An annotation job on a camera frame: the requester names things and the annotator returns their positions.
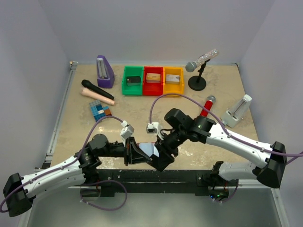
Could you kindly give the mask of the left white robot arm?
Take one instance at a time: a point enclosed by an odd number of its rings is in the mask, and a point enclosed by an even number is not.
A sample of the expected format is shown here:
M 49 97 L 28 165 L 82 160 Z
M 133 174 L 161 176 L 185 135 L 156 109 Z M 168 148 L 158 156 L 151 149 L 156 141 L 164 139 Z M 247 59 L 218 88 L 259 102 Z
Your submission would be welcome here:
M 15 217 L 32 208 L 36 197 L 47 195 L 56 189 L 95 181 L 100 157 L 122 157 L 125 165 L 151 163 L 158 157 L 154 143 L 137 143 L 134 137 L 125 142 L 109 142 L 103 134 L 97 134 L 83 151 L 67 160 L 31 175 L 12 174 L 4 188 L 4 201 L 10 217 Z

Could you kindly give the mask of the red leather card holder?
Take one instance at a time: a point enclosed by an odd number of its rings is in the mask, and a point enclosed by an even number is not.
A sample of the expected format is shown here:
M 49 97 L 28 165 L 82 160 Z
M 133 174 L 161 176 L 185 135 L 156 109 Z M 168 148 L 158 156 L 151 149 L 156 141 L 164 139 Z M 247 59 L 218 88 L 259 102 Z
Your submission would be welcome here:
M 141 142 L 137 144 L 139 147 L 139 154 L 144 158 L 154 158 L 159 157 L 159 152 L 155 147 L 154 142 Z

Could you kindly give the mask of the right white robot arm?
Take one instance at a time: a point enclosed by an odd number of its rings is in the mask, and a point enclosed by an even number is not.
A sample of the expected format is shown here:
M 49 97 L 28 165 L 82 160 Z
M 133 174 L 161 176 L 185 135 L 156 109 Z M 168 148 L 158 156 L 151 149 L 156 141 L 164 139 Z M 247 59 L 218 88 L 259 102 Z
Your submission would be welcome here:
M 156 170 L 163 171 L 173 163 L 178 155 L 178 147 L 189 140 L 223 148 L 247 160 L 247 163 L 216 162 L 210 175 L 213 181 L 256 179 L 267 187 L 280 188 L 287 163 L 284 144 L 251 140 L 223 130 L 207 117 L 192 119 L 176 108 L 171 109 L 164 119 L 172 127 L 172 132 L 157 136 L 155 147 L 159 154 L 152 156 L 151 163 Z

